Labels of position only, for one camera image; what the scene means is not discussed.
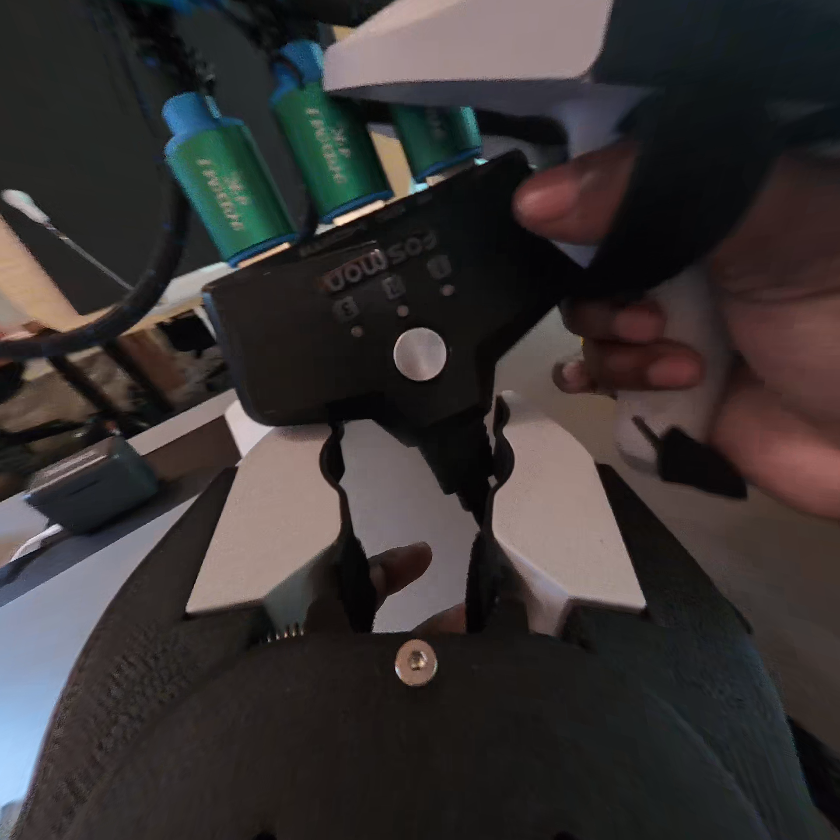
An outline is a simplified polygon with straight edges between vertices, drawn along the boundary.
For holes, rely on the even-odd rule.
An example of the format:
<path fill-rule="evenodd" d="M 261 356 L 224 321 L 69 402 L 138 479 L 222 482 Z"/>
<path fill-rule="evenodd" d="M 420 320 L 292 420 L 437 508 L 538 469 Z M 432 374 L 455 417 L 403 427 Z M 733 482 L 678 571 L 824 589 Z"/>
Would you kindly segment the grey desk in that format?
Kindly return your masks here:
<path fill-rule="evenodd" d="M 783 507 L 756 490 L 746 501 L 661 484 L 627 468 L 613 446 L 613 402 L 570 396 L 550 380 L 577 342 L 551 313 L 509 353 L 498 384 L 526 397 L 614 466 L 751 623 L 789 714 L 838 750 L 838 524 Z M 432 568 L 380 610 L 375 628 L 408 629 L 459 601 L 475 526 L 443 496 L 415 449 L 370 422 L 349 425 L 343 484 L 368 553 L 426 541 Z M 21 800 L 70 667 L 137 563 L 190 506 L 216 467 L 187 477 L 149 513 L 111 534 L 63 539 L 2 586 L 2 805 Z"/>

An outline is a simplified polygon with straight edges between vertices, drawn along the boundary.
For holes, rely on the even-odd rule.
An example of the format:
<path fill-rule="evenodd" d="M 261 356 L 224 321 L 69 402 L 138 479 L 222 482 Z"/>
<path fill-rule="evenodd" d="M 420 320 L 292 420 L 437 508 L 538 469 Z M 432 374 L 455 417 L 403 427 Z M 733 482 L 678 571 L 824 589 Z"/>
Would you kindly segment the person's right hand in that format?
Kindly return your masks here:
<path fill-rule="evenodd" d="M 777 161 L 749 215 L 707 260 L 741 362 L 712 445 L 761 491 L 817 517 L 839 516 L 838 159 Z M 665 336 L 658 305 L 579 301 L 563 321 L 582 356 L 553 370 L 564 392 L 698 385 L 698 352 Z"/>

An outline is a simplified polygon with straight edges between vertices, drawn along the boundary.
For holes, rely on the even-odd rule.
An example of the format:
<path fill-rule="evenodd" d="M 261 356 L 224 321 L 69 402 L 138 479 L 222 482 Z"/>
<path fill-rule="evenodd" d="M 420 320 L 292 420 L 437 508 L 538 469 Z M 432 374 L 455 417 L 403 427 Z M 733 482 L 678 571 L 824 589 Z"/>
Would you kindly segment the black board with tan frame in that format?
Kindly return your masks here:
<path fill-rule="evenodd" d="M 159 165 L 173 91 L 139 61 L 116 4 L 2 2 L 2 190 L 32 196 L 58 229 L 135 284 L 164 221 Z M 242 119 L 292 223 L 307 190 L 270 112 L 264 56 L 216 9 L 178 30 L 215 75 L 222 113 Z M 84 258 L 2 200 L 2 293 L 29 321 L 69 331 L 125 294 Z"/>

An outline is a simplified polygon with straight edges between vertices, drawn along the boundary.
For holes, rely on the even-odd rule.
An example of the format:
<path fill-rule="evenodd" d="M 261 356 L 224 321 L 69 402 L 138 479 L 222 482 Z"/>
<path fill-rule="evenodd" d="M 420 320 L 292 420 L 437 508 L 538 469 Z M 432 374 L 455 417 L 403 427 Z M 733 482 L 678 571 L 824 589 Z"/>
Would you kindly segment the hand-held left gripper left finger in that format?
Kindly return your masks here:
<path fill-rule="evenodd" d="M 262 606 L 274 628 L 368 632 L 368 559 L 354 533 L 343 425 L 228 420 L 240 460 L 185 611 Z"/>

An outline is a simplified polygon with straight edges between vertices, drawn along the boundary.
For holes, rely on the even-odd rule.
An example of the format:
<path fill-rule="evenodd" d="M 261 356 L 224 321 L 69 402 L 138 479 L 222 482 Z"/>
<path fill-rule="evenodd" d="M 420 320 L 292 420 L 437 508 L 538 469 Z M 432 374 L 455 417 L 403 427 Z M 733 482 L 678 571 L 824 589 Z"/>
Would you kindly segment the person's left hand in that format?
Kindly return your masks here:
<path fill-rule="evenodd" d="M 415 542 L 384 551 L 369 559 L 370 577 L 374 587 L 375 609 L 385 601 L 420 579 L 433 560 L 433 551 L 426 542 Z M 466 605 L 459 603 L 430 616 L 416 626 L 416 636 L 466 633 Z"/>

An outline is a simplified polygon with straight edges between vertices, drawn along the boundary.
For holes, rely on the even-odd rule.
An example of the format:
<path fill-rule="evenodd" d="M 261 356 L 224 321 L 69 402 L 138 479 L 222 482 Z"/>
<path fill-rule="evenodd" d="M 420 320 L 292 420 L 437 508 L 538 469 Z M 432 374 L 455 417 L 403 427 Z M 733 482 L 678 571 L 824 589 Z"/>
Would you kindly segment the black cube device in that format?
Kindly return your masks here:
<path fill-rule="evenodd" d="M 100 529 L 155 497 L 161 483 L 122 436 L 109 436 L 35 473 L 25 502 L 69 534 Z"/>

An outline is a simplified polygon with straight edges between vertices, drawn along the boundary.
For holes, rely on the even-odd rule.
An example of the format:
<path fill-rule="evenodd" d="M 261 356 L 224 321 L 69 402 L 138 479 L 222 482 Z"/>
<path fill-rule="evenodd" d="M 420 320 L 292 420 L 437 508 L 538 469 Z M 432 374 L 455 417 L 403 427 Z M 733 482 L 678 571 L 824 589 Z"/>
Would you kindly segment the black HDMI switch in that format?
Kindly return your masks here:
<path fill-rule="evenodd" d="M 372 420 L 481 522 L 497 365 L 579 274 L 513 215 L 531 174 L 511 150 L 210 284 L 247 415 L 269 427 Z"/>

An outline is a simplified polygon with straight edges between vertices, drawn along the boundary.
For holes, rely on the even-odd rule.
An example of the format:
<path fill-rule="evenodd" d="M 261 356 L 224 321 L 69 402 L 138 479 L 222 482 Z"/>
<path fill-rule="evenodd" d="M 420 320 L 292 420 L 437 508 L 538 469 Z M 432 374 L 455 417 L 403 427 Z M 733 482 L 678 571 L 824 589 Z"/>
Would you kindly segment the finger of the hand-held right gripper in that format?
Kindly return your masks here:
<path fill-rule="evenodd" d="M 613 2 L 393 2 L 328 48 L 323 86 L 386 104 L 545 118 L 572 156 L 617 136 L 650 89 L 595 79 Z"/>

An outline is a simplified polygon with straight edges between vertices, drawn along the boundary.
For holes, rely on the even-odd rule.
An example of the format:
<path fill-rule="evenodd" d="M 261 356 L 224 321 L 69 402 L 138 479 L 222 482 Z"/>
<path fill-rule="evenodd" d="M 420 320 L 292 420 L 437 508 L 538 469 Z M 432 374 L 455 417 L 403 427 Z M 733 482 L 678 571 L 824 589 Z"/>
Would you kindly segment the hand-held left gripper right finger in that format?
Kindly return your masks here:
<path fill-rule="evenodd" d="M 515 392 L 497 395 L 486 515 L 469 562 L 466 629 L 512 609 L 559 636 L 577 607 L 640 615 L 647 604 L 595 461 Z"/>

